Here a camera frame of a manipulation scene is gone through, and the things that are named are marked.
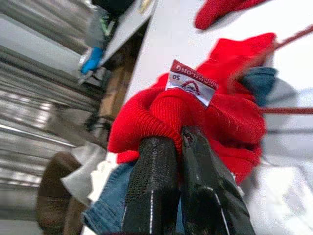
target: clothing tag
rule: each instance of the clothing tag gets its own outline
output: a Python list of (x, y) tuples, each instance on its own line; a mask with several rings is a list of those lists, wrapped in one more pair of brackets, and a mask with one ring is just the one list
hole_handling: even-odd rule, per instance
[(218, 87), (213, 80), (174, 60), (165, 90), (180, 88), (193, 94), (207, 107)]

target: red string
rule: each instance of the red string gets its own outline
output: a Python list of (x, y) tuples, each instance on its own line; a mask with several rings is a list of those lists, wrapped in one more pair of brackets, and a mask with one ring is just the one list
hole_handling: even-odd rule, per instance
[(312, 107), (261, 108), (264, 114), (313, 114)]
[(287, 38), (285, 39), (282, 43), (278, 44), (277, 47), (275, 48), (275, 50), (291, 43), (291, 42), (294, 42), (295, 40), (307, 35), (307, 34), (310, 34), (313, 32), (313, 24), (308, 26), (305, 30), (302, 30), (298, 33), (296, 33), (294, 36), (290, 37), (290, 38)]

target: red knit beanie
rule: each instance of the red knit beanie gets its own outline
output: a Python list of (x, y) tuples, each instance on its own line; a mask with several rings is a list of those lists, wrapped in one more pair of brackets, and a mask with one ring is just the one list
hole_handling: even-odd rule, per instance
[(138, 158), (143, 138), (171, 138), (181, 154), (180, 132), (183, 126), (198, 126), (212, 148), (240, 183), (259, 163), (260, 141), (265, 123), (254, 97), (240, 83), (233, 94), (227, 93), (227, 78), (243, 63), (271, 45), (275, 38), (267, 33), (245, 41), (220, 39), (209, 59), (197, 71), (219, 84), (206, 108), (195, 96), (181, 89), (164, 91), (168, 74), (162, 75), (151, 88), (133, 96), (116, 118), (108, 150), (122, 153), (118, 162)]
[(207, 0), (195, 18), (195, 27), (207, 29), (214, 21), (231, 11), (243, 10), (266, 0)]

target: denim fabric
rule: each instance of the denim fabric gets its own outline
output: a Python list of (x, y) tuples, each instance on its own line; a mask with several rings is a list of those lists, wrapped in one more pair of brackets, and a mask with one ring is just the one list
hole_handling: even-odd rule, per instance
[[(122, 230), (125, 197), (129, 176), (135, 162), (121, 164), (110, 175), (99, 200), (82, 213), (83, 222), (97, 234), (116, 233)], [(184, 234), (181, 201), (179, 201), (176, 232)]]
[(266, 96), (275, 83), (276, 69), (270, 67), (253, 67), (243, 77), (241, 83), (255, 96), (259, 106), (265, 106)]

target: red logo on tag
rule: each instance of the red logo on tag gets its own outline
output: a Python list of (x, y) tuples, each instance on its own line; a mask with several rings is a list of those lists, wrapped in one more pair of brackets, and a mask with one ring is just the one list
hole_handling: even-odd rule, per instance
[(199, 87), (195, 81), (187, 81), (181, 86), (185, 91), (195, 95), (200, 95)]
[(171, 71), (186, 75), (190, 78), (193, 78), (193, 79), (213, 88), (214, 90), (216, 90), (219, 87), (219, 85), (215, 81), (204, 77), (202, 74), (198, 73), (197, 71), (195, 71), (192, 68), (182, 64), (181, 62), (179, 62), (177, 60), (173, 61)]

